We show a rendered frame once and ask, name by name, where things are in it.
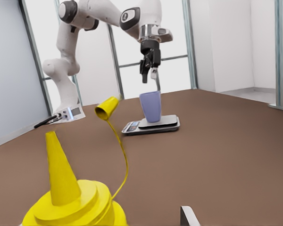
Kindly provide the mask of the pale finger of the left gripper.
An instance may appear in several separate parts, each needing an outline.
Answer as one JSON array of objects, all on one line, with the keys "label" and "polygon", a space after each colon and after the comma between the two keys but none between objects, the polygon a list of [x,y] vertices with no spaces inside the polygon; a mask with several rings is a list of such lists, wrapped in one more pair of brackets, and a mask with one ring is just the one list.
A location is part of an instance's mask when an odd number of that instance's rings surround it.
[{"label": "pale finger of the left gripper", "polygon": [[158,75],[158,68],[152,67],[150,71],[150,77],[155,81],[157,86],[157,91],[161,91],[159,75]]}]

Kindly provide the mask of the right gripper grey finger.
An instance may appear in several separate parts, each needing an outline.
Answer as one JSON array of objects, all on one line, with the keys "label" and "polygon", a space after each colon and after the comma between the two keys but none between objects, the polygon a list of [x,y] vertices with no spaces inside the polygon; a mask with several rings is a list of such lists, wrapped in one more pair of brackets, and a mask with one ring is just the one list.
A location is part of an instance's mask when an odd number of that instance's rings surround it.
[{"label": "right gripper grey finger", "polygon": [[180,207],[180,226],[200,226],[200,223],[190,206]]}]

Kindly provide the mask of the lavender blue cup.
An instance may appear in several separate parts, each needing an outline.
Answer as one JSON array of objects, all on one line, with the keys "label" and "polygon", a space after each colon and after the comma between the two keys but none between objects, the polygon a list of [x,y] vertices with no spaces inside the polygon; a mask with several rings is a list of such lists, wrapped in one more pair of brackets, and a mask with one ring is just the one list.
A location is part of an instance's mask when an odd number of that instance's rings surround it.
[{"label": "lavender blue cup", "polygon": [[144,116],[149,123],[158,122],[161,119],[161,93],[153,91],[142,93],[139,96]]}]

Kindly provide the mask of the yellow sauce bottle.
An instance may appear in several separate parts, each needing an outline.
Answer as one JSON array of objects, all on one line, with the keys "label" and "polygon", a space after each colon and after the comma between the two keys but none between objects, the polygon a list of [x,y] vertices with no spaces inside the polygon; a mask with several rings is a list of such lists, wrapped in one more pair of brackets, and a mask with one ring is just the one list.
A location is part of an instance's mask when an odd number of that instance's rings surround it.
[{"label": "yellow sauce bottle", "polygon": [[76,179],[56,133],[45,137],[50,190],[28,210],[21,226],[128,226],[109,188]]}]

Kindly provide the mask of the yellow bottle cap with tether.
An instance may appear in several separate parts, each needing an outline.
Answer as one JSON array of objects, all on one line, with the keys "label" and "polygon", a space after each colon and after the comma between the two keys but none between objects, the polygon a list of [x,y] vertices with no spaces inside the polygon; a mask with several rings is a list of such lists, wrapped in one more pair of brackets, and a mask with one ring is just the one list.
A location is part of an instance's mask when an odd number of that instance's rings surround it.
[{"label": "yellow bottle cap with tether", "polygon": [[108,99],[106,99],[104,102],[100,103],[99,105],[97,105],[95,107],[95,113],[96,115],[103,121],[106,121],[107,124],[110,126],[110,128],[112,129],[119,145],[120,148],[122,150],[124,159],[125,159],[125,165],[126,165],[126,172],[125,172],[125,177],[124,180],[122,182],[122,184],[120,185],[120,187],[115,191],[115,193],[112,195],[112,200],[117,196],[117,194],[120,192],[120,190],[123,188],[123,186],[125,185],[126,181],[127,181],[127,177],[128,177],[128,172],[129,172],[129,165],[128,165],[128,159],[127,159],[127,155],[123,146],[123,143],[118,135],[118,133],[116,132],[116,129],[113,127],[113,125],[110,122],[110,117],[113,114],[113,112],[116,110],[117,106],[119,104],[119,100],[116,97],[109,97]]}]

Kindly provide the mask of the silver kitchen scale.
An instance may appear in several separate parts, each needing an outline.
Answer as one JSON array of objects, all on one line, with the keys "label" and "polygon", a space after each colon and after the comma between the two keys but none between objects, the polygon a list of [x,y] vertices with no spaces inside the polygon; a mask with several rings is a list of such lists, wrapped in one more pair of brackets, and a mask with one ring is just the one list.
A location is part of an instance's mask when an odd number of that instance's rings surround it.
[{"label": "silver kitchen scale", "polygon": [[132,121],[127,123],[123,128],[122,133],[124,135],[142,135],[160,132],[176,131],[180,127],[179,117],[175,114],[163,115],[160,121],[150,123],[146,118],[139,121]]}]

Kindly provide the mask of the silver frame crossbar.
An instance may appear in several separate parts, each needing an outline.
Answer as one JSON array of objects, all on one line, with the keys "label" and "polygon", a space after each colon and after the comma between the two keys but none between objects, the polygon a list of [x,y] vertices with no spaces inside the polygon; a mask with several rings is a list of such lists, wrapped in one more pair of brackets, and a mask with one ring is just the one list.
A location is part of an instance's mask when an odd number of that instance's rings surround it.
[{"label": "silver frame crossbar", "polygon": [[142,59],[140,62],[137,63],[130,63],[130,64],[125,64],[125,65],[119,65],[119,68],[125,68],[125,67],[131,67],[131,66],[136,66],[136,65],[140,65],[142,61],[145,61],[145,65],[158,65],[158,62],[162,62],[162,61],[169,61],[169,60],[175,60],[175,59],[179,59],[179,58],[186,58],[188,57],[188,55],[179,55],[179,56],[172,56],[172,57],[165,57],[165,58],[161,58],[159,61],[157,59],[151,60],[149,57],[145,57],[144,59]]}]

